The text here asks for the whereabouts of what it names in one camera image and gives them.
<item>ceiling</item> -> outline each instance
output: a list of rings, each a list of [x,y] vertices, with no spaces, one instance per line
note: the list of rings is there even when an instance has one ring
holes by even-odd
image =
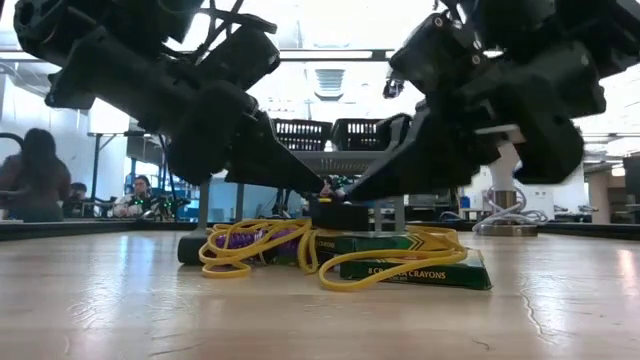
[[[7,51],[20,51],[12,27],[15,2],[5,1],[0,21],[0,52],[5,58],[18,56]],[[218,0],[217,3],[220,8],[229,9],[233,0]],[[264,0],[246,0],[243,12],[254,13],[278,23],[278,36],[273,41],[280,48],[289,49],[313,49],[326,42],[339,43],[351,49],[394,48],[432,12],[431,1],[403,0],[403,7],[390,7],[387,4],[387,0],[271,0],[268,4]],[[359,23],[356,25],[352,14],[358,14]],[[205,36],[207,26],[206,17],[196,18],[184,44],[173,46],[193,49]],[[40,95],[48,91],[46,75],[57,71],[57,67],[45,63],[0,62],[0,70],[10,74],[17,86]],[[393,103],[382,100],[379,94],[386,77],[386,65],[381,63],[285,65],[251,90],[263,106],[278,116],[284,115],[281,117],[302,117],[306,114],[322,120],[334,120],[335,116],[340,117],[340,113],[347,114],[344,117],[357,114],[386,117],[398,111],[410,112],[420,98],[419,93],[409,89],[408,94]],[[334,70],[342,73],[338,76]],[[338,77],[321,78],[321,74]],[[640,67],[630,68],[601,83],[605,87],[607,112],[574,120],[585,135],[586,150],[604,160],[640,151],[640,137],[630,136],[640,134],[640,96],[636,95],[640,90]],[[338,103],[321,101],[322,94],[327,93],[332,98],[338,98]]]

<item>basket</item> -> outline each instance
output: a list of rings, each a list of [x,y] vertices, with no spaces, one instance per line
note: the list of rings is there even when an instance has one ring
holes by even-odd
[[[273,119],[276,137],[292,151],[324,151],[331,136],[331,123],[314,120]]]
[[[382,119],[338,119],[331,130],[331,141],[338,151],[382,151],[387,144],[378,133]]]

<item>table surface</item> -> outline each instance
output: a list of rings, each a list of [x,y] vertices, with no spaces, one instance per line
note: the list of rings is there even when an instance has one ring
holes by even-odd
[[[27,359],[637,359],[640,243],[474,238],[491,291],[321,289],[295,268],[211,280],[182,234],[0,243],[0,349]]]

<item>robotic arm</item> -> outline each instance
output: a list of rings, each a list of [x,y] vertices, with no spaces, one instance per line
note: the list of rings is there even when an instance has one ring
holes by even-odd
[[[228,181],[319,191],[322,180],[276,140],[271,120],[245,92],[280,63],[265,35],[276,26],[238,14],[242,1],[231,12],[202,3],[19,0],[14,28],[24,51],[62,67],[50,76],[48,106],[90,109],[96,97],[105,100],[170,137],[169,166],[187,182],[227,169]],[[182,41],[199,12],[213,20],[201,47],[183,54],[164,45]],[[241,26],[209,52],[232,23]]]
[[[606,109],[600,79],[640,62],[635,0],[447,0],[390,60],[425,95],[402,143],[351,191],[356,200],[471,182],[514,143],[523,184],[556,184],[583,158],[572,118]],[[466,21],[456,5],[460,5]],[[487,50],[501,53],[485,55]]]
[[[640,62],[635,0],[442,2],[449,10],[427,17],[392,57],[385,89],[397,96],[410,82],[425,100],[405,139],[352,189],[354,200],[467,185],[505,141],[522,161],[520,182],[559,183],[583,157],[571,118],[604,112],[599,80]],[[239,15],[239,6],[223,12],[202,3],[19,0],[14,26],[26,52],[62,67],[50,78],[49,106],[89,109],[102,98],[168,135],[169,165],[186,181],[226,168],[228,181],[320,191],[322,180],[278,143],[245,93],[278,67],[264,34],[275,25]],[[198,12],[223,24],[193,53],[163,45],[182,41]],[[207,54],[233,22],[240,28]]]

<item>person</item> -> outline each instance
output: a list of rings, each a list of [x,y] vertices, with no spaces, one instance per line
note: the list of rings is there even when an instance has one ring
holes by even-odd
[[[333,180],[330,177],[324,178],[324,187],[318,193],[321,198],[330,198],[332,201],[345,202],[348,201],[348,196],[344,189],[333,190]]]
[[[144,175],[136,176],[133,182],[133,193],[116,201],[113,215],[116,217],[140,216],[148,210],[155,210],[157,205],[151,204],[151,183]]]
[[[87,185],[81,182],[71,184],[69,197],[62,204],[65,218],[92,217],[92,208],[85,208],[83,202],[87,200]]]
[[[56,156],[55,140],[46,130],[29,130],[20,153],[7,157],[0,167],[0,190],[26,190],[1,204],[17,220],[62,221],[58,202],[66,200],[70,187],[69,170]]]
[[[87,199],[87,185],[80,182],[71,184],[69,199],[73,199],[76,201],[85,201]]]

